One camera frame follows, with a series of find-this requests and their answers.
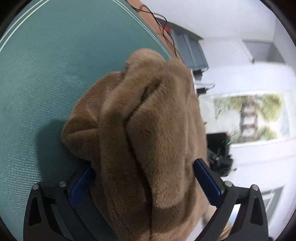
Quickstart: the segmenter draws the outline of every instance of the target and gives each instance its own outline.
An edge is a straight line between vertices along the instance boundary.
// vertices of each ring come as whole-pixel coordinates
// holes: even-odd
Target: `black device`
[[[226,133],[207,134],[207,159],[211,170],[217,172],[220,177],[227,177],[233,164],[229,155],[230,144]]]
[[[217,207],[210,222],[196,241],[218,240],[235,204],[241,204],[234,226],[227,241],[268,241],[268,223],[261,192],[256,185],[250,188],[223,182],[210,170],[202,159],[194,161],[195,177],[211,205]],[[61,181],[55,186],[35,184],[30,192],[24,220],[24,241],[67,241],[56,221],[51,204],[56,204],[75,241],[97,241],[80,219],[74,204],[79,203],[93,170],[88,167],[76,173],[68,183]]]

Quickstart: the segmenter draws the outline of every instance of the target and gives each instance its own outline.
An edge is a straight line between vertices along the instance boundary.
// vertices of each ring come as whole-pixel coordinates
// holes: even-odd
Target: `black cable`
[[[138,9],[138,8],[132,6],[132,5],[130,5],[130,6],[131,6],[136,12],[139,12],[139,11],[140,11],[140,12],[150,13],[150,14],[153,16],[153,18],[154,18],[154,20],[156,21],[156,23],[158,24],[159,29],[161,30],[161,28],[162,28],[163,37],[165,38],[166,42],[169,42],[169,43],[171,44],[171,42],[168,41],[168,39],[167,39],[167,37],[165,36],[165,33],[164,33],[164,29],[165,29],[165,27],[166,27],[168,21],[167,21],[167,19],[166,19],[163,15],[152,12],[152,11],[151,11],[151,10],[145,5],[145,4],[142,4],[141,7],[140,7],[140,9]],[[147,8],[148,11],[144,11],[144,10],[142,10],[142,9],[141,9],[142,7]],[[161,24],[159,23],[159,21],[157,20],[157,18],[155,17],[155,15],[164,18],[164,20],[165,20],[165,24],[164,24],[164,25],[161,25]],[[176,47],[175,47],[174,39],[173,39],[173,37],[172,37],[172,35],[171,35],[170,33],[168,33],[168,35],[169,35],[170,38],[172,39],[172,42],[173,42],[173,48],[174,48],[174,52],[175,52],[175,56],[177,57],[177,52],[176,52],[177,50],[176,50]]]

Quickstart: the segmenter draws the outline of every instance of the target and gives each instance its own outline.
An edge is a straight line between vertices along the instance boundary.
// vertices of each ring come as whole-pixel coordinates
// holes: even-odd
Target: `brown fabric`
[[[62,141],[96,171],[93,200],[121,241],[182,241],[207,207],[192,164],[206,136],[190,71],[155,51],[97,81],[74,107]]]
[[[157,34],[159,39],[163,42],[163,44],[168,48],[172,56],[181,59],[178,50],[176,49],[176,53],[174,50],[173,41],[168,35],[168,33],[157,24],[153,15],[148,12],[148,9],[143,6],[140,0],[126,0],[131,6],[146,11],[146,12],[138,12],[138,15],[149,25],[149,27]]]

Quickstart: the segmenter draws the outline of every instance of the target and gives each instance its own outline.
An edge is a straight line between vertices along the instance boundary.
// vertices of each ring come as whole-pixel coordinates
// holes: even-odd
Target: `metal screw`
[[[61,187],[61,188],[63,188],[64,186],[66,186],[66,181],[61,181],[60,183],[59,183],[59,186]]]
[[[228,187],[231,187],[233,185],[231,181],[225,181],[224,183]]]
[[[39,185],[38,184],[35,184],[35,185],[32,186],[32,189],[33,190],[37,190],[38,188],[39,188]]]
[[[255,184],[252,185],[252,188],[255,190],[255,191],[258,191],[259,190],[259,187]]]

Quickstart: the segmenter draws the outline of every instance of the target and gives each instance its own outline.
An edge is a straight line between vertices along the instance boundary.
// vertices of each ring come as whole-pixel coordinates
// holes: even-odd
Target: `white wall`
[[[249,49],[255,61],[267,61],[271,46],[270,42],[245,41],[244,44]]]
[[[273,41],[284,61],[296,72],[296,47],[278,19],[276,19]]]
[[[199,44],[209,69],[251,64],[252,56],[239,39],[205,39]]]
[[[230,174],[230,180],[236,186],[249,188],[257,184],[260,191],[269,191],[283,187],[278,206],[269,223],[269,236],[274,240],[287,225],[294,211],[293,199],[296,194],[296,156],[288,159],[279,159],[271,163],[253,163],[243,165]]]
[[[202,38],[273,40],[276,17],[260,0],[141,1]]]

